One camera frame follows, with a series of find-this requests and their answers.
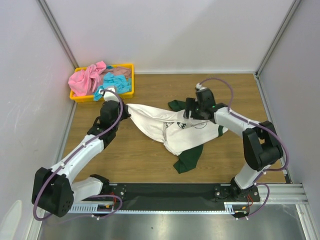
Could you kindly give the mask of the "white green raglan t-shirt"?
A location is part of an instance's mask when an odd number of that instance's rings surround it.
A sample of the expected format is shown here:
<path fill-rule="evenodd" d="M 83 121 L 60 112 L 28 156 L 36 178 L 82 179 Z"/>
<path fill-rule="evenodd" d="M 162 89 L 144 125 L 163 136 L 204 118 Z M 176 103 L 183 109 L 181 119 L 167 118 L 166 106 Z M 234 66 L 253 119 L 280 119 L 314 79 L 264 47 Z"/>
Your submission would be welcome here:
<path fill-rule="evenodd" d="M 228 131 L 208 120 L 184 118 L 186 103 L 179 100 L 168 103 L 170 110 L 135 103 L 127 106 L 135 126 L 178 157 L 173 167 L 179 174 L 195 169 L 204 144 Z"/>

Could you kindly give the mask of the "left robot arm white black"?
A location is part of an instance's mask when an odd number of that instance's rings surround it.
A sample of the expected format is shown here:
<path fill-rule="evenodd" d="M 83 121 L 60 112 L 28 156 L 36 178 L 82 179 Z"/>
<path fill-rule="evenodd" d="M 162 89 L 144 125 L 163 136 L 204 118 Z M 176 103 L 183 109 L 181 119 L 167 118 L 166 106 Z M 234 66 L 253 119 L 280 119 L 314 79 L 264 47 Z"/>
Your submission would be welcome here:
<path fill-rule="evenodd" d="M 122 99 L 104 102 L 100 115 L 80 144 L 55 165 L 36 171 L 31 195 L 35 220 L 46 219 L 37 215 L 38 209 L 46 211 L 49 216 L 63 217 L 74 203 L 83 200 L 122 202 L 121 197 L 112 193 L 110 181 L 103 176 L 92 174 L 85 180 L 74 180 L 95 156 L 106 149 L 116 137 L 119 123 L 129 117 L 128 107 Z"/>

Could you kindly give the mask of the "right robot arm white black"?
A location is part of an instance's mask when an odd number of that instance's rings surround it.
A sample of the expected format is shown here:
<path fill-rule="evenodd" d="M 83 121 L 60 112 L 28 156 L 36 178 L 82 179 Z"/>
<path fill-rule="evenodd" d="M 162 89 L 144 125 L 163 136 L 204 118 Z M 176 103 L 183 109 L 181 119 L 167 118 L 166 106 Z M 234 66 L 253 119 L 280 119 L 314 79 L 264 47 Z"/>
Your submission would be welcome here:
<path fill-rule="evenodd" d="M 245 164 L 231 179 L 229 197 L 242 201 L 271 165 L 284 156 L 283 147 L 270 121 L 258 122 L 216 103 L 212 91 L 198 84 L 195 98 L 186 99 L 186 119 L 210 121 L 232 131 L 243 142 Z"/>

